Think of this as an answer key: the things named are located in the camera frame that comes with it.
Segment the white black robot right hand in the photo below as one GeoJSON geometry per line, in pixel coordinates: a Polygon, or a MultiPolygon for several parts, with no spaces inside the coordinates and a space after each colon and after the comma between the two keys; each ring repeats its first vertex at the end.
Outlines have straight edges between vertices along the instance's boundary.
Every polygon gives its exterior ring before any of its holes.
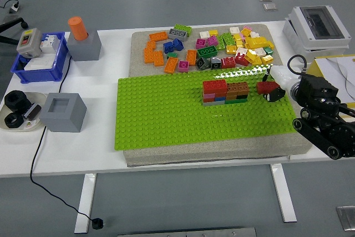
{"type": "Polygon", "coordinates": [[[269,75],[271,75],[281,89],[274,89],[271,93],[265,94],[264,98],[268,102],[280,100],[285,96],[285,93],[288,93],[293,100],[296,100],[296,93],[301,81],[298,74],[292,73],[285,66],[272,65],[267,69],[262,81],[265,82],[269,75]]]}

